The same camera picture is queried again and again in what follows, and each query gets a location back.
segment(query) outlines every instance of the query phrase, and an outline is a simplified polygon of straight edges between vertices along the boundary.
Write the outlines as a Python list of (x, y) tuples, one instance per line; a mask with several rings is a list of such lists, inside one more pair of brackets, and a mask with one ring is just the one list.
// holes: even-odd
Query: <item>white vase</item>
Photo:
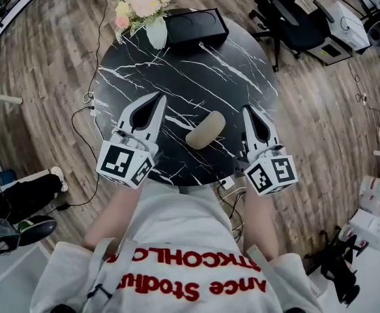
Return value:
[(146, 35), (155, 49), (161, 50), (165, 48), (168, 36), (165, 20), (157, 18), (154, 22), (146, 25)]

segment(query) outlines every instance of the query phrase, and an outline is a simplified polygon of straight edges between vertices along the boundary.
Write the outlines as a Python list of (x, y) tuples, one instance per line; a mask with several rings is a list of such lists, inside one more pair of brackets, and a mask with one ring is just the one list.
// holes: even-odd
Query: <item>flower bouquet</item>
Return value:
[(116, 39), (123, 43), (123, 33), (130, 27), (130, 35), (146, 28), (149, 42), (155, 49), (165, 47), (165, 8), (171, 0), (118, 0), (116, 7)]

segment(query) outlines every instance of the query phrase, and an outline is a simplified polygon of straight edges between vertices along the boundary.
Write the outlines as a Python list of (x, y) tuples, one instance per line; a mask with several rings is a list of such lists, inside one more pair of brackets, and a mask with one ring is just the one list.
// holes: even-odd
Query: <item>beige sponge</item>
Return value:
[(202, 149), (221, 133), (226, 120), (220, 112), (211, 112), (193, 131), (186, 135), (185, 141), (193, 149)]

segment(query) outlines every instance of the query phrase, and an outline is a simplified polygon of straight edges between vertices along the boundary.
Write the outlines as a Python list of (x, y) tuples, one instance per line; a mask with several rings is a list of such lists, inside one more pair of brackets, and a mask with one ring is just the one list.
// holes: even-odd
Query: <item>office chair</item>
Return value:
[(325, 236), (326, 247), (313, 256), (305, 255), (305, 258), (312, 259), (315, 263), (306, 274), (312, 274), (321, 266), (321, 274), (333, 281), (339, 302), (350, 305), (359, 294), (360, 287), (356, 284), (356, 271), (352, 272), (346, 262), (352, 264), (353, 251), (357, 250), (357, 256), (361, 255), (368, 247), (368, 243), (363, 247), (355, 246), (356, 235), (352, 235), (347, 241), (341, 241), (338, 238), (341, 228), (336, 226), (336, 231), (331, 242), (326, 231), (320, 232)]
[[(274, 39), (275, 65), (274, 72), (278, 71), (278, 56), (280, 53), (280, 41), (295, 51), (295, 59), (300, 58), (302, 51), (310, 50), (322, 45), (325, 37), (316, 27), (307, 13), (295, 4), (295, 0), (254, 0), (257, 10), (249, 13), (250, 18), (258, 17), (262, 24), (258, 24), (262, 33), (252, 34), (255, 38), (272, 37)], [(334, 23), (333, 17), (324, 7), (314, 0), (314, 4), (320, 9), (330, 23)]]

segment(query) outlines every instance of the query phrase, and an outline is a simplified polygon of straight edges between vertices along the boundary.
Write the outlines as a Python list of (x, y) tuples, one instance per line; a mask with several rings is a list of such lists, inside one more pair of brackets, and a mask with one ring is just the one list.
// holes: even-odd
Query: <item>wooden floor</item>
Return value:
[[(328, 6), (335, 0), (320, 1)], [(115, 0), (108, 2), (112, 7)], [(312, 0), (297, 2), (307, 11), (314, 9)], [(68, 203), (83, 203), (96, 183), (95, 161), (75, 135), (70, 118), (84, 106), (104, 5), (104, 0), (34, 0), (0, 38), (0, 94), (24, 99), (22, 106), (0, 104), (2, 167), (12, 168), (18, 177), (62, 167), (70, 186), (64, 196)], [(247, 17), (253, 6), (253, 0), (173, 0), (173, 7), (218, 7), (248, 31), (259, 29)], [(115, 38), (112, 20), (109, 8), (102, 24), (100, 57)], [(273, 60), (272, 40), (260, 45)], [(350, 64), (360, 76), (359, 87), (368, 94), (368, 103), (380, 109), (377, 52), (370, 49)], [(345, 224), (357, 210), (363, 175), (380, 175), (380, 160), (372, 156), (380, 149), (380, 115), (356, 103), (358, 89), (347, 62), (323, 67), (312, 57), (296, 61), (282, 50), (276, 79), (277, 128), (299, 172), (299, 183), (275, 196), (276, 223), (282, 250), (304, 255), (322, 247), (320, 230), (332, 232), (335, 224)], [(78, 114), (75, 122), (97, 153), (101, 142), (89, 114)], [(101, 180), (92, 203), (54, 213), (58, 229), (48, 246), (58, 240), (81, 242), (113, 189)]]

